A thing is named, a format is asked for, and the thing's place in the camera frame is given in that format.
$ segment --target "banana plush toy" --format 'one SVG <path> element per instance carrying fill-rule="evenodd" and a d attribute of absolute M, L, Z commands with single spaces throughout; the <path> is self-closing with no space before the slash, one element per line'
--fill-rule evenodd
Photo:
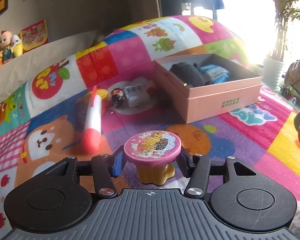
<path fill-rule="evenodd" d="M 18 35 L 13 35 L 11 39 L 11 50 L 13 53 L 13 57 L 19 57 L 23 53 L 23 45 L 22 40 Z"/>

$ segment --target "cartoon print blanket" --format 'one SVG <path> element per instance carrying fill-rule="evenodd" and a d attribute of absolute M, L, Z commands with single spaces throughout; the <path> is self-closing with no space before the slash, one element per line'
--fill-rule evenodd
<path fill-rule="evenodd" d="M 26 82 L 0 107 L 0 239 L 10 230 L 3 202 L 16 186 L 69 155 L 82 154 L 80 136 L 87 111 L 88 92 L 97 84 L 108 91 L 153 79 L 153 60 L 171 55 L 216 53 L 246 65 L 242 41 L 224 26 L 198 16 L 175 16 L 139 22 L 116 30 L 98 45 L 52 65 Z M 111 154 L 135 134 L 166 130 L 178 134 L 191 154 L 213 160 L 233 155 L 290 190 L 298 201 L 291 225 L 300 236 L 300 146 L 291 106 L 269 88 L 257 104 L 191 124 L 183 124 L 172 109 L 155 100 L 141 108 L 107 109 L 102 116 L 98 154 Z M 181 188 L 176 174 L 162 187 Z M 93 192 L 91 177 L 81 185 Z M 139 182 L 136 168 L 127 163 L 114 179 L 122 188 L 156 188 Z M 211 178 L 209 190 L 221 184 Z"/>

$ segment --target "red and white toy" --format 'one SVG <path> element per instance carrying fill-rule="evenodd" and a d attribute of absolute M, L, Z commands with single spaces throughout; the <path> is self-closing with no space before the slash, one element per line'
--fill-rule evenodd
<path fill-rule="evenodd" d="M 94 86 L 89 100 L 86 122 L 81 138 L 82 149 L 89 155 L 96 155 L 101 140 L 101 105 L 102 99 Z"/>

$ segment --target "ribbed white vase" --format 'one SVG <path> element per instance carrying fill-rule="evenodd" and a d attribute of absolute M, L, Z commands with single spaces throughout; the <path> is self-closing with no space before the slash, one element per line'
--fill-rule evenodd
<path fill-rule="evenodd" d="M 282 77 L 284 63 L 266 57 L 263 61 L 263 81 L 273 90 L 280 90 L 280 78 Z"/>

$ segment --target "open cardboard box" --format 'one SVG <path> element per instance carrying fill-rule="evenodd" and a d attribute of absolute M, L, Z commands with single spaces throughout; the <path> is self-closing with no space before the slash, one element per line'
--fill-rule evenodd
<path fill-rule="evenodd" d="M 226 68 L 231 78 L 224 83 L 189 88 L 170 72 L 173 64 L 187 62 L 199 66 L 215 64 Z M 258 100 L 261 77 L 250 70 L 216 54 L 192 54 L 155 60 L 155 83 L 173 99 L 175 109 L 186 123 L 223 114 Z"/>

